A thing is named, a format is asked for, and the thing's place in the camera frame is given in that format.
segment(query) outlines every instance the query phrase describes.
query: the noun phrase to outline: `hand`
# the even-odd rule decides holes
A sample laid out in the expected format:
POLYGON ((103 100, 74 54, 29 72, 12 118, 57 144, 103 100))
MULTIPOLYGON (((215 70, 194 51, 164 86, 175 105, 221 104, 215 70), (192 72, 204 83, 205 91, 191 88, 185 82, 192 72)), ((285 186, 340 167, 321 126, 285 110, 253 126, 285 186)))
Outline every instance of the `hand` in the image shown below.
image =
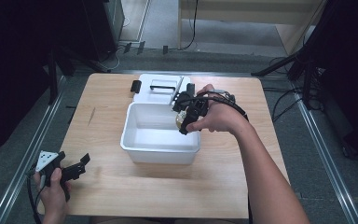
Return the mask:
MULTIPOLYGON (((62 177, 62 170, 56 168, 51 175, 50 187, 44 187, 40 192, 40 198, 45 206, 45 217, 43 223, 63 223, 66 213, 68 212, 68 204, 65 200, 65 194, 60 185, 62 177)), ((40 174, 34 174, 34 182, 40 190, 40 174)))
MULTIPOLYGON (((198 91, 197 94, 213 90, 213 85, 208 84, 202 90, 198 91)), ((218 96, 218 94, 209 93, 208 96, 213 97, 218 96)), ((213 100, 210 100, 208 104, 208 114, 203 119, 188 124, 186 129, 189 132, 207 128, 210 132, 230 132, 235 134, 241 131, 243 124, 248 123, 237 110, 229 105, 224 105, 213 100)))

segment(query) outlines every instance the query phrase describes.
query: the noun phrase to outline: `white plastic bin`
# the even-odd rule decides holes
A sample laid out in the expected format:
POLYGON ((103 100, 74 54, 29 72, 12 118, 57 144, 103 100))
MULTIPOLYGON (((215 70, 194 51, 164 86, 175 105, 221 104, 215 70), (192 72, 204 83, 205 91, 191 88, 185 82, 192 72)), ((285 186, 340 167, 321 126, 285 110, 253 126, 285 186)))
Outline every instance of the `white plastic bin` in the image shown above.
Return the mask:
POLYGON ((134 162, 191 164, 200 150, 200 132, 179 133, 171 105, 131 103, 121 147, 134 162))

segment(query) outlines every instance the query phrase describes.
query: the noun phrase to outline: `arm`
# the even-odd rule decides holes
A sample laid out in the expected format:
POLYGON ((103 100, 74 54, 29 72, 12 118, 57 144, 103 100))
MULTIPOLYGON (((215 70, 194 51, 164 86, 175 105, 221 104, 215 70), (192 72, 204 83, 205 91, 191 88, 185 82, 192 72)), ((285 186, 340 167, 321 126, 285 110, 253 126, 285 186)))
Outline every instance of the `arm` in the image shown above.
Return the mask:
MULTIPOLYGON (((213 90, 212 85, 200 92, 213 90)), ((257 223, 310 223, 289 183, 270 157, 255 128, 235 109, 210 102, 205 118, 187 125, 189 132, 207 128, 230 132, 238 141, 257 223)))
MULTIPOLYGON (((68 212, 68 204, 65 200, 65 194, 60 185, 62 171, 56 168, 51 175, 50 187, 44 187, 40 193, 40 198, 45 206, 45 217, 43 224, 63 223, 68 212)), ((40 174, 34 174, 34 182, 40 185, 40 174)))

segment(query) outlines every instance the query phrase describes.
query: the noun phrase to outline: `person's left hand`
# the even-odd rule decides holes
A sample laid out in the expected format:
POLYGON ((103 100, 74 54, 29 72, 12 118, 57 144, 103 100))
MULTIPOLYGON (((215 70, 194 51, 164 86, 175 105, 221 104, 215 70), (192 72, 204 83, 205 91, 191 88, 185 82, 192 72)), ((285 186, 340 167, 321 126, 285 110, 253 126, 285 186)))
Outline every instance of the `person's left hand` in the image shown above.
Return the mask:
MULTIPOLYGON (((65 193, 60 185, 62 170, 56 168, 50 178, 50 187, 44 187, 40 192, 40 199, 45 206, 45 217, 43 223, 63 223, 68 212, 68 203, 65 200, 65 193)), ((40 174, 34 174, 34 182, 40 190, 40 174)))

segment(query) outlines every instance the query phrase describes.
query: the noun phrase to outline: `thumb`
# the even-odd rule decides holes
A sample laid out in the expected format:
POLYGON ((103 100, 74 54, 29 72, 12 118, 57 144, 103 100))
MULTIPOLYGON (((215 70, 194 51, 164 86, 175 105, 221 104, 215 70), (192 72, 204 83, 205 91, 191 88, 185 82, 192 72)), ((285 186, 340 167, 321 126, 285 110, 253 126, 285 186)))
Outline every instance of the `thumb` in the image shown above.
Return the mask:
POLYGON ((201 130, 201 129, 204 129, 206 128, 206 122, 205 122, 205 119, 200 119, 198 121, 195 121, 195 122, 192 122, 192 123, 189 123, 187 126, 186 126, 186 130, 188 132, 195 132, 195 131, 198 131, 198 130, 201 130))
POLYGON ((60 168, 56 168, 53 172, 53 174, 51 175, 51 178, 50 178, 50 183, 51 183, 51 186, 53 188, 56 188, 56 187, 59 187, 60 186, 60 180, 61 180, 61 177, 62 177, 62 171, 60 168))

